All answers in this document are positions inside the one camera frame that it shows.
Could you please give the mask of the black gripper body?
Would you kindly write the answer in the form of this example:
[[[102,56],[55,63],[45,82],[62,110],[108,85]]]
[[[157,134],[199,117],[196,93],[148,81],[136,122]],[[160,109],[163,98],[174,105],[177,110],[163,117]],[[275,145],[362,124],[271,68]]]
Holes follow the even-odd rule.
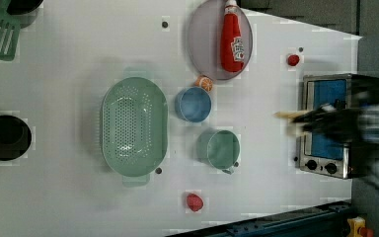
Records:
[[[305,132],[316,132],[335,142],[349,143],[362,139],[358,127],[360,114],[357,109],[338,110],[332,105],[322,105],[317,110],[296,117],[293,122],[302,123]]]

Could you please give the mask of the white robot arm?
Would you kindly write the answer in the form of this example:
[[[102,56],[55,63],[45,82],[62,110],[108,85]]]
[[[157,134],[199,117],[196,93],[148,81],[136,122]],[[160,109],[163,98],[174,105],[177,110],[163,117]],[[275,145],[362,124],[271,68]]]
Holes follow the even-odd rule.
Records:
[[[365,146],[379,146],[379,105],[337,110],[326,104],[314,111],[298,112],[290,119],[300,123],[303,133],[322,134],[352,152]]]

